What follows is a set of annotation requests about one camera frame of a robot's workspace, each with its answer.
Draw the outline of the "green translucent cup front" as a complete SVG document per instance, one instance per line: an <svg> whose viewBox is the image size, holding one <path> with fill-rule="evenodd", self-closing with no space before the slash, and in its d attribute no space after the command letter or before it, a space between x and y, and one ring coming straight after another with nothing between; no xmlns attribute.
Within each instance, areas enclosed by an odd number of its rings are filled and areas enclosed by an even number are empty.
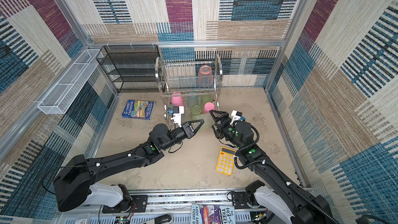
<svg viewBox="0 0 398 224"><path fill-rule="evenodd" d="M193 105L190 112L191 119L200 114L202 114L202 108L199 105Z"/></svg>

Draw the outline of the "green translucent cup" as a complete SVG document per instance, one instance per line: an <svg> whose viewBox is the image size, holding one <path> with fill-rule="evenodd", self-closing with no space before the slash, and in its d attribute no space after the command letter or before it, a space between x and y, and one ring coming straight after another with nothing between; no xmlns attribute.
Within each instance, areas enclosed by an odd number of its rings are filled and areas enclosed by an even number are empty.
<svg viewBox="0 0 398 224"><path fill-rule="evenodd" d="M212 94L201 95L201 107L204 107L206 103L212 103L212 102L213 102Z"/></svg>
<svg viewBox="0 0 398 224"><path fill-rule="evenodd" d="M193 105L190 112L191 119L200 114L202 114L202 108L199 105Z"/></svg>

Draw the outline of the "teal translucent cup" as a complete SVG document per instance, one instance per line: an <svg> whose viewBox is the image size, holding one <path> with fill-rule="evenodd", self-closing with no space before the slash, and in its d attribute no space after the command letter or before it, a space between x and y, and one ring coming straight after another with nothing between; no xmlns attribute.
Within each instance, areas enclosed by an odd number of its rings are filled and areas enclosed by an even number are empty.
<svg viewBox="0 0 398 224"><path fill-rule="evenodd" d="M188 96L188 108L191 110L194 106L199 105L199 97L197 95Z"/></svg>

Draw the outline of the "clear pink cup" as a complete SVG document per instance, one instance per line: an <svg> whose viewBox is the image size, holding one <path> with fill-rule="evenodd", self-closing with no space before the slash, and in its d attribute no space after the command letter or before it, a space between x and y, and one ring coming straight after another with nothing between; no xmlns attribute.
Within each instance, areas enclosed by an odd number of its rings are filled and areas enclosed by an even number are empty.
<svg viewBox="0 0 398 224"><path fill-rule="evenodd" d="M203 65L199 69L198 83L201 87L210 88L213 86L212 68L209 65Z"/></svg>

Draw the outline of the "silver wire dish rack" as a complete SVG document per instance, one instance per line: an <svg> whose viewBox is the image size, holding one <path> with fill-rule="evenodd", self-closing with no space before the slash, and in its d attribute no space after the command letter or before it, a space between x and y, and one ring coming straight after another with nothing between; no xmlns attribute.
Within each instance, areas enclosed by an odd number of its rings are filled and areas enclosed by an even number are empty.
<svg viewBox="0 0 398 224"><path fill-rule="evenodd" d="M212 68L213 86L210 88L201 87L198 83L199 69L203 65L209 65ZM199 60L166 60L158 57L155 62L155 77L157 79L160 97L163 101L164 120L168 127L173 128L174 123L171 120L172 115L169 114L171 97L174 92L180 92L184 99L184 114L182 120L190 118L190 109L188 108L188 96L197 95L199 101L201 95L212 94L215 109L219 110L219 98L221 93L223 69L221 59L218 54L212 58Z"/></svg>

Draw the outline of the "pale green cup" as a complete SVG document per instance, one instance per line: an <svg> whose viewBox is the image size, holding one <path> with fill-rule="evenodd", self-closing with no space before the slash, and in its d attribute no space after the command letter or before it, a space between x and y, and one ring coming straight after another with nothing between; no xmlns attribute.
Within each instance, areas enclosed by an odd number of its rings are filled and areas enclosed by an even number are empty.
<svg viewBox="0 0 398 224"><path fill-rule="evenodd" d="M207 131L209 128L211 129L211 126L215 124L215 121L213 120L210 113L197 115L197 117L199 118L199 120L200 119L204 120L204 123L199 130L199 132L201 133Z"/></svg>

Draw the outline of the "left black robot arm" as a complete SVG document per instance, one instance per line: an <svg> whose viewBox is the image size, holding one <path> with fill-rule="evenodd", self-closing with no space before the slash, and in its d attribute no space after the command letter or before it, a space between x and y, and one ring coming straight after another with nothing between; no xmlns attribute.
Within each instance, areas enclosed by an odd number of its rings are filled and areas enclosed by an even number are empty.
<svg viewBox="0 0 398 224"><path fill-rule="evenodd" d="M58 169L52 181L58 210L68 212L81 205L102 205L111 213L130 211L133 200L126 186L109 186L100 181L158 162L164 157L165 150L194 137L204 123L203 119L187 121L174 130L170 130L166 124L157 124L145 143L128 151L90 159L84 155L73 157L66 166Z"/></svg>

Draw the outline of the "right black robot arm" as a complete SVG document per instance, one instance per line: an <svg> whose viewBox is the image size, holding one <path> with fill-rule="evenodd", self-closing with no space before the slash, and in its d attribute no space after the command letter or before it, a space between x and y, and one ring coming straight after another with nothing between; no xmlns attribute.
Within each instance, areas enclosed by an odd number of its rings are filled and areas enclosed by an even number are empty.
<svg viewBox="0 0 398 224"><path fill-rule="evenodd" d="M336 224L328 201L314 197L291 180L258 146L258 130L241 115L211 110L217 139L231 142L238 150L234 155L237 169L249 169L263 179L246 187L248 205L264 206L286 224Z"/></svg>

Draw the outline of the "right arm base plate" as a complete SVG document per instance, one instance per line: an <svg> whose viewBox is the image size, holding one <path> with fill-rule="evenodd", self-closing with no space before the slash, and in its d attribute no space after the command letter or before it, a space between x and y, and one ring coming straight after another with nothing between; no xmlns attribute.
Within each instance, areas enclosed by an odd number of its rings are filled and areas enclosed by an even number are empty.
<svg viewBox="0 0 398 224"><path fill-rule="evenodd" d="M260 211L260 210L268 210L265 206L252 208L248 205L248 200L246 198L246 193L243 191L230 191L226 195L228 201L232 203L235 209L244 209L247 211Z"/></svg>

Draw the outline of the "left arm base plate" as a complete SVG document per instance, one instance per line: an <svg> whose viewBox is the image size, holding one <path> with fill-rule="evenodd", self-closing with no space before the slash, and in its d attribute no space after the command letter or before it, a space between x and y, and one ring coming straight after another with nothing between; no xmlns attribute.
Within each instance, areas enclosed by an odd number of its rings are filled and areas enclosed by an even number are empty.
<svg viewBox="0 0 398 224"><path fill-rule="evenodd" d="M102 214L118 214L118 213L143 213L147 207L147 195L130 196L127 199L123 199L115 207L104 206Z"/></svg>

